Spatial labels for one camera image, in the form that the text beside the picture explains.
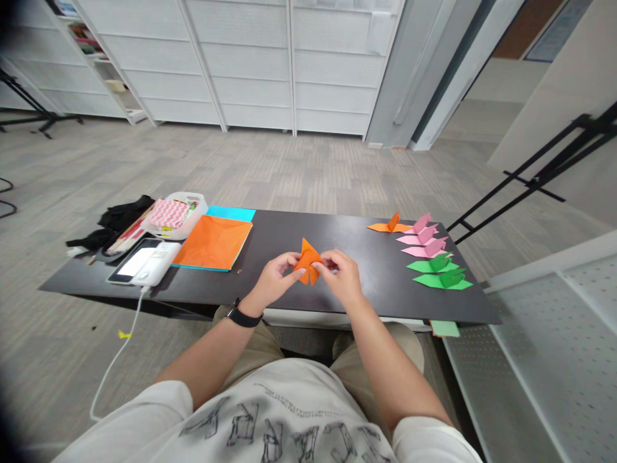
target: gray carpet floor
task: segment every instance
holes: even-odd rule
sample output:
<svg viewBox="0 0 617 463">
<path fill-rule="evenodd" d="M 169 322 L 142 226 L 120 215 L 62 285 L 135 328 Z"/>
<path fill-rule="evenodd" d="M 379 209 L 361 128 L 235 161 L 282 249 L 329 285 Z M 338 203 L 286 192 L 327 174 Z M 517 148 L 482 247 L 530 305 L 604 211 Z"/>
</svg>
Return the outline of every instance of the gray carpet floor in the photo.
<svg viewBox="0 0 617 463">
<path fill-rule="evenodd" d="M 67 239 L 96 228 L 107 206 L 174 191 L 209 204 L 405 219 L 427 211 L 446 225 L 502 174 L 488 168 L 493 143 L 438 141 L 429 152 L 373 150 L 357 138 L 90 118 L 58 124 L 47 140 L 27 127 L 0 134 L 2 199 L 20 212 L 0 221 L 0 371 L 24 448 L 49 460 L 92 425 L 87 413 L 133 312 L 37 291 L 66 261 Z M 497 210 L 521 185 L 475 213 Z M 5 209 L 0 204 L 0 214 Z M 611 227 L 535 194 L 465 241 L 460 250 L 484 280 L 608 232 Z M 463 230 L 453 233 L 458 237 Z M 101 395 L 105 415 L 144 389 L 208 329 L 208 322 L 142 314 L 137 334 Z M 283 347 L 329 353 L 335 332 L 275 329 Z M 433 340 L 422 335 L 426 376 L 452 411 Z"/>
</svg>

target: white t-shirt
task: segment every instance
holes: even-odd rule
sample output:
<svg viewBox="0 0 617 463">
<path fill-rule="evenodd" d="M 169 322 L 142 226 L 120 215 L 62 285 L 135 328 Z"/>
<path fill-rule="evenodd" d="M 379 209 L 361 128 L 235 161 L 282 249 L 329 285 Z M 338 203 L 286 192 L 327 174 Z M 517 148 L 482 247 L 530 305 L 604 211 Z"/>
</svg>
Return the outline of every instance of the white t-shirt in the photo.
<svg viewBox="0 0 617 463">
<path fill-rule="evenodd" d="M 195 413 L 184 383 L 154 384 L 55 460 L 85 461 L 481 463 L 434 418 L 403 419 L 391 447 L 332 371 L 302 359 L 259 368 Z"/>
</svg>

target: green paper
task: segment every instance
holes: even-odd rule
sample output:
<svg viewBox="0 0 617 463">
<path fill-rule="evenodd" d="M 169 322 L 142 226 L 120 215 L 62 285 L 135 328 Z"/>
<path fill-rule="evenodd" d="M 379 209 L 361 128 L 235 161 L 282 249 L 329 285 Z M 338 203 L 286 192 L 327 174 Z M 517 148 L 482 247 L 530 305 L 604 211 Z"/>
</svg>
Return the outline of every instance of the green paper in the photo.
<svg viewBox="0 0 617 463">
<path fill-rule="evenodd" d="M 410 268 L 412 270 L 419 271 L 419 272 L 422 272 L 422 273 L 435 273 L 436 271 L 444 272 L 444 271 L 448 271 L 448 270 L 457 269 L 458 265 L 453 264 L 452 262 L 450 262 L 447 266 L 445 266 L 441 270 L 434 270 L 433 267 L 431 267 L 431 263 L 430 262 L 427 262 L 426 260 L 417 260 L 413 264 L 409 264 L 407 266 L 407 268 Z"/>
<path fill-rule="evenodd" d="M 430 275 L 428 273 L 424 274 L 424 275 L 420 275 L 417 278 L 414 278 L 414 281 L 417 281 L 418 283 L 422 283 L 425 286 L 429 286 L 429 287 L 435 287 L 435 288 L 440 288 L 440 289 L 446 289 L 443 284 L 442 281 L 440 280 L 441 275 Z M 473 286 L 473 283 L 470 283 L 466 280 L 461 280 L 459 281 L 457 284 L 448 287 L 448 289 L 465 289 L 468 288 L 470 286 Z"/>
<path fill-rule="evenodd" d="M 452 262 L 452 258 L 449 257 L 448 253 L 446 253 L 446 254 L 438 254 L 437 256 L 435 256 L 431 260 L 429 260 L 429 264 L 433 268 L 434 272 L 439 272 L 441 269 L 447 267 L 450 262 Z"/>
<path fill-rule="evenodd" d="M 443 320 L 430 320 L 430 322 L 435 336 L 450 336 L 452 338 L 461 336 L 456 322 L 444 322 Z"/>
<path fill-rule="evenodd" d="M 458 282 L 463 281 L 465 279 L 465 274 L 463 273 L 464 271 L 465 269 L 458 268 L 442 273 L 439 276 L 439 279 L 442 282 L 443 287 L 449 288 L 456 285 Z"/>
</svg>

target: person's right hand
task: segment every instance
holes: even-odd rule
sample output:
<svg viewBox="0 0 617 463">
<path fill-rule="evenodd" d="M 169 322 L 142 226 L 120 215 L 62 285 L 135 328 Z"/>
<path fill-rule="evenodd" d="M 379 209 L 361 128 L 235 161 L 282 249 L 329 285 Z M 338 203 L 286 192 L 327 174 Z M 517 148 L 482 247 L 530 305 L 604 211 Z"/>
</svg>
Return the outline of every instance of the person's right hand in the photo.
<svg viewBox="0 0 617 463">
<path fill-rule="evenodd" d="M 321 259 L 325 265 L 321 262 L 313 262 L 311 265 L 321 274 L 346 311 L 366 301 L 356 261 L 339 250 L 325 251 Z"/>
</svg>

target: black easel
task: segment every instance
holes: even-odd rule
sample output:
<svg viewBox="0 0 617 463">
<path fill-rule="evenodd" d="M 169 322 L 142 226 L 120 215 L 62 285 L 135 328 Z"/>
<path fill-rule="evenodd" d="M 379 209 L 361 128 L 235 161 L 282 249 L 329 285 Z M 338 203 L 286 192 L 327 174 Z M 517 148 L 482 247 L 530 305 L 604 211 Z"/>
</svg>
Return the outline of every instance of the black easel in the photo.
<svg viewBox="0 0 617 463">
<path fill-rule="evenodd" d="M 508 177 L 503 182 L 497 185 L 493 189 L 493 191 L 488 193 L 470 210 L 465 212 L 452 225 L 448 227 L 448 232 L 457 225 L 462 225 L 468 230 L 468 232 L 463 235 L 462 238 L 459 238 L 456 241 L 456 244 L 469 238 L 478 230 L 491 223 L 494 219 L 499 217 L 504 212 L 513 208 L 515 205 L 520 203 L 523 199 L 525 199 L 535 191 L 540 190 L 541 192 L 548 194 L 555 199 L 558 199 L 558 201 L 565 201 L 562 198 L 556 197 L 556 195 L 553 195 L 552 193 L 543 190 L 542 187 L 549 183 L 551 180 L 555 179 L 557 176 L 563 174 L 574 164 L 577 164 L 579 161 L 585 159 L 596 149 L 600 148 L 602 145 L 612 140 L 615 136 L 617 136 L 617 125 L 613 124 L 615 119 L 617 119 L 617 102 L 613 103 L 613 105 L 597 119 L 592 119 L 589 114 L 581 114 L 579 117 L 574 119 L 570 123 L 570 125 L 568 125 L 564 130 L 557 134 L 556 137 L 554 137 L 551 141 L 549 141 L 542 148 L 540 148 L 537 153 L 535 153 L 532 157 L 525 161 L 517 170 L 512 173 L 505 172 L 506 174 L 508 174 Z M 555 156 L 554 159 L 552 159 L 533 177 L 532 180 L 527 181 L 519 177 L 520 174 L 522 174 L 538 159 L 543 157 L 547 152 L 554 148 L 560 141 L 562 141 L 575 129 L 583 129 L 583 132 L 579 134 L 574 140 L 572 140 L 564 149 L 562 149 L 559 154 Z M 465 219 L 471 213 L 475 212 L 481 205 L 483 205 L 490 198 L 495 196 L 500 190 L 502 190 L 507 184 L 509 184 L 513 180 L 522 181 L 528 187 L 527 191 L 510 201 L 504 207 L 499 209 L 496 213 L 491 215 L 488 219 L 483 221 L 480 225 L 472 226 L 465 221 Z"/>
<path fill-rule="evenodd" d="M 9 180 L 3 179 L 2 177 L 0 177 L 0 180 L 5 181 L 5 182 L 8 183 L 8 188 L 5 188 L 4 190 L 0 190 L 0 193 L 4 193 L 5 191 L 10 191 L 13 188 L 15 188 L 15 185 L 13 185 L 12 182 L 9 182 Z M 10 206 L 13 209 L 9 213 L 0 215 L 0 219 L 3 219 L 4 217 L 8 217 L 9 215 L 13 215 L 13 214 L 17 213 L 17 206 L 15 206 L 14 204 L 7 203 L 6 201 L 3 201 L 2 199 L 0 199 L 0 203 L 6 204 L 7 206 Z"/>
<path fill-rule="evenodd" d="M 7 73 L 5 73 L 2 69 L 0 69 L 0 80 L 2 80 L 8 87 L 17 93 L 26 103 L 33 107 L 33 109 L 39 113 L 40 115 L 32 118 L 25 119 L 13 119 L 13 120 L 0 120 L 0 132 L 6 132 L 4 129 L 5 125 L 15 125 L 18 123 L 26 123 L 26 122 L 38 122 L 38 121 L 46 121 L 39 128 L 39 132 L 45 135 L 47 138 L 51 139 L 51 135 L 47 133 L 47 130 L 54 125 L 56 122 L 62 120 L 75 119 L 78 123 L 83 124 L 84 121 L 79 116 L 59 116 L 56 113 L 52 113 L 51 111 L 47 111 L 38 101 L 34 99 L 34 97 L 29 94 L 17 81 L 17 79 Z"/>
</svg>

